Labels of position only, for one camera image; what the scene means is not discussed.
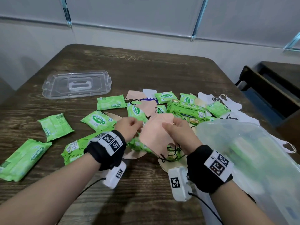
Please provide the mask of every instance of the white wall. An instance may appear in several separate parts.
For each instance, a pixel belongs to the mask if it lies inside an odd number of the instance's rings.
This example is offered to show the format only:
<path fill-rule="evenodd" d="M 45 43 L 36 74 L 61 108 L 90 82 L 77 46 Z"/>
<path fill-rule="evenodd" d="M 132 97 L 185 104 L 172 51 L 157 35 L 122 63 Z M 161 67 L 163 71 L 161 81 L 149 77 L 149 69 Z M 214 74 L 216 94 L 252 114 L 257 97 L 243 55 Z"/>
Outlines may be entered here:
<path fill-rule="evenodd" d="M 260 61 L 300 64 L 300 52 L 283 49 L 164 37 L 94 27 L 0 21 L 0 78 L 17 90 L 66 45 L 81 43 L 207 57 L 235 83 L 245 65 Z"/>

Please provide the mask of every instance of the right hand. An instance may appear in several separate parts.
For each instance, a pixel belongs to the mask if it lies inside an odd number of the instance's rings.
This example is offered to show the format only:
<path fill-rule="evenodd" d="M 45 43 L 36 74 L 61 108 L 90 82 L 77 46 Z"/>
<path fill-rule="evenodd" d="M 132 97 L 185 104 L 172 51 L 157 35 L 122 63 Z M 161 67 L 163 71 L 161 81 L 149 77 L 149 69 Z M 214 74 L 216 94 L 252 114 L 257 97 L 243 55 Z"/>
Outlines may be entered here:
<path fill-rule="evenodd" d="M 173 122 L 174 125 L 163 122 L 162 126 L 170 137 L 180 145 L 186 155 L 189 155 L 197 147 L 203 145 L 186 120 L 174 117 Z"/>

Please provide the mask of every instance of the wood grain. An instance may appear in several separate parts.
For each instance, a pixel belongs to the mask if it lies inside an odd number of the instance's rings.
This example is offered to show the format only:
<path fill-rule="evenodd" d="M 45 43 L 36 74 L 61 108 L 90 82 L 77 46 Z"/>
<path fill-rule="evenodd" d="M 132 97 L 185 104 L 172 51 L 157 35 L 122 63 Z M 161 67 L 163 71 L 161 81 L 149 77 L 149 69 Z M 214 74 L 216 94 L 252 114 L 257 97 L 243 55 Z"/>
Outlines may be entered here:
<path fill-rule="evenodd" d="M 269 132 L 276 134 L 253 109 L 251 103 L 210 59 L 184 55 L 73 44 L 66 46 L 11 98 L 0 107 L 0 163 L 28 138 L 46 141 L 37 120 L 64 113 L 75 132 L 53 141 L 52 146 L 20 182 L 0 180 L 0 202 L 28 185 L 61 168 L 64 147 L 94 131 L 80 120 L 97 108 L 97 96 L 49 100 L 42 96 L 42 85 L 49 74 L 85 70 L 106 70 L 112 89 L 106 96 L 127 94 L 143 88 L 158 92 L 199 91 L 218 96 L 226 94 L 242 104 L 242 111 L 257 118 Z M 127 110 L 111 113 L 128 116 Z M 99 178 L 96 174 L 92 181 Z M 68 209 L 60 224 L 205 224 L 197 199 L 176 202 L 167 173 L 153 155 L 129 162 L 114 190 L 95 184 Z"/>

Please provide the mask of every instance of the hand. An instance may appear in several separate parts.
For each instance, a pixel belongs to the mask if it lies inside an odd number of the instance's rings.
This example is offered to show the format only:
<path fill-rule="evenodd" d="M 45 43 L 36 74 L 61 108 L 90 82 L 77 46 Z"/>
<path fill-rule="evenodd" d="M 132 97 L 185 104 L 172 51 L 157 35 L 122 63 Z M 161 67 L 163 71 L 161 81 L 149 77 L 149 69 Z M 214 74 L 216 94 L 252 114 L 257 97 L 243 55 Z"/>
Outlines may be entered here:
<path fill-rule="evenodd" d="M 173 138 L 175 143 L 180 145 L 186 155 L 189 155 L 195 151 L 197 147 L 203 145 L 186 120 L 174 117 L 173 122 L 174 125 L 163 122 L 162 126 L 170 137 Z"/>
<path fill-rule="evenodd" d="M 126 142 L 131 141 L 141 132 L 143 121 L 138 121 L 135 117 L 123 117 L 115 124 L 115 130 L 119 131 Z"/>

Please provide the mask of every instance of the white plastic box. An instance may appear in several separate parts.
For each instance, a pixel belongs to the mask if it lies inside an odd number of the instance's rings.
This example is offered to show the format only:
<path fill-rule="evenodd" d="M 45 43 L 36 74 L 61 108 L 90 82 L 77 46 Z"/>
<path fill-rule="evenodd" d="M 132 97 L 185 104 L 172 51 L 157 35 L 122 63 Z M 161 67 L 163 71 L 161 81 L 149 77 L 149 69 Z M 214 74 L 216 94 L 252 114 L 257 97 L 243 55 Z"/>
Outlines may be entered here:
<path fill-rule="evenodd" d="M 200 123 L 196 134 L 234 162 L 233 180 L 275 224 L 300 224 L 300 169 L 265 129 L 216 120 Z"/>
<path fill-rule="evenodd" d="M 42 89 L 48 99 L 65 99 L 107 94 L 111 84 L 107 71 L 68 72 L 48 76 Z"/>

